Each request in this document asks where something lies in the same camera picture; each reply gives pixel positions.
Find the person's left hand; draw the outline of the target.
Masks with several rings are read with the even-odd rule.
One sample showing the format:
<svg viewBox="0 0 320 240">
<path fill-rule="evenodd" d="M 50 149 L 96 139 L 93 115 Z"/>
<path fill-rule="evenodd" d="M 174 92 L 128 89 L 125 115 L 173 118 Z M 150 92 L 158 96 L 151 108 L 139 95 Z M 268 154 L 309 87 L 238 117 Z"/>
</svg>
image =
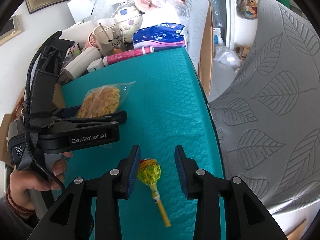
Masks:
<svg viewBox="0 0 320 240">
<path fill-rule="evenodd" d="M 62 189 L 54 180 L 46 181 L 34 171 L 17 171 L 16 169 L 10 175 L 9 187 L 9 203 L 17 210 L 35 210 L 29 190 L 49 191 Z"/>
</svg>

